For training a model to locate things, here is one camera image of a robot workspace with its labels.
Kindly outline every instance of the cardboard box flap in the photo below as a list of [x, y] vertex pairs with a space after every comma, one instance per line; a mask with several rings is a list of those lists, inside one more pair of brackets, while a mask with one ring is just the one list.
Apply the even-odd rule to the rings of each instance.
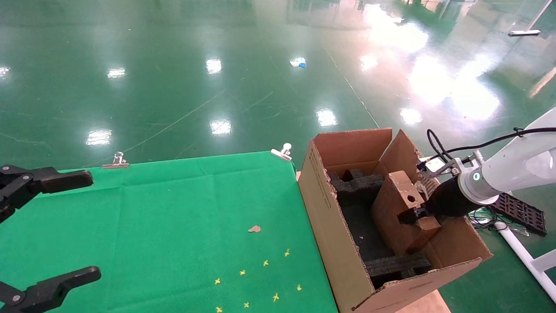
[[378, 161], [392, 141], [392, 128], [321, 133], [313, 141], [326, 167]]
[[450, 217], [429, 243], [442, 266], [451, 266], [466, 260], [493, 255], [473, 226], [463, 217]]
[[411, 182], [415, 183], [422, 178], [416, 166], [419, 158], [422, 157], [423, 155], [417, 150], [411, 139], [400, 129], [380, 161], [389, 173], [403, 170]]
[[374, 292], [313, 141], [303, 162], [299, 188], [340, 311]]
[[438, 289], [476, 268], [480, 263], [480, 258], [477, 258], [405, 280], [387, 282], [359, 306], [352, 308], [352, 311], [356, 313], [396, 312], [427, 295], [431, 290]]

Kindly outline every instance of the cardboard box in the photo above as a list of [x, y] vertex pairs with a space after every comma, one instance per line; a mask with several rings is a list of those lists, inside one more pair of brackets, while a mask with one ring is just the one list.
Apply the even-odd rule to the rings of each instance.
[[[392, 141], [391, 129], [322, 133], [309, 143], [299, 187], [341, 313], [396, 312], [492, 256], [465, 218], [448, 218], [432, 239], [422, 243], [421, 251], [433, 265], [433, 270], [387, 282], [379, 289], [372, 285], [326, 172], [361, 169], [365, 174], [381, 174], [385, 177], [385, 184], [390, 180], [398, 191], [393, 195], [381, 196], [379, 193], [377, 199], [382, 198], [382, 208], [397, 212], [413, 205], [400, 199], [408, 194], [420, 197], [408, 180], [412, 183], [420, 180], [429, 194], [439, 185], [436, 179], [424, 179], [418, 172], [415, 165], [419, 157], [422, 157], [421, 153], [403, 131], [399, 131]], [[392, 227], [416, 227], [398, 223], [388, 226], [377, 220], [375, 223], [379, 230], [382, 227], [386, 232]], [[385, 238], [387, 244], [392, 241], [389, 239], [392, 238]]]

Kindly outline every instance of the metal clip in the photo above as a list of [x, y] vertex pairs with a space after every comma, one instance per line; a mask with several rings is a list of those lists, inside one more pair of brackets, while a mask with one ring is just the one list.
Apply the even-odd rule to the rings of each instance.
[[270, 150], [270, 153], [279, 157], [280, 159], [283, 159], [283, 160], [286, 160], [286, 161], [289, 162], [289, 161], [291, 161], [290, 149], [291, 149], [291, 144], [285, 143], [282, 150], [278, 151], [276, 149], [272, 149], [272, 150]]
[[105, 164], [102, 166], [103, 169], [111, 169], [111, 168], [126, 168], [129, 167], [130, 164], [123, 159], [123, 152], [116, 152], [114, 155], [114, 161], [112, 164]]

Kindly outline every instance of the green cloth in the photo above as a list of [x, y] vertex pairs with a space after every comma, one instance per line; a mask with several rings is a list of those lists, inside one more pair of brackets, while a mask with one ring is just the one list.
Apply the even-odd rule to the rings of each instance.
[[25, 289], [98, 266], [57, 313], [337, 312], [292, 163], [260, 152], [90, 172], [93, 186], [0, 224], [0, 280]]

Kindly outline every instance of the green epoxy floor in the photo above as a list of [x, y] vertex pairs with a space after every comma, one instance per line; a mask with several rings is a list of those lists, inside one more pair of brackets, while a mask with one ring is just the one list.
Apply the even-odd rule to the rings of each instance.
[[[405, 129], [425, 154], [427, 128], [447, 148], [481, 143], [554, 106], [556, 4], [540, 36], [506, 35], [543, 5], [2, 1], [2, 163], [68, 169], [118, 150], [141, 163], [290, 142], [301, 165], [318, 132], [377, 127]], [[549, 236], [520, 237], [534, 257], [556, 247], [555, 191], [515, 192], [546, 211]], [[481, 235], [495, 256], [441, 289], [452, 312], [554, 311], [498, 234]]]

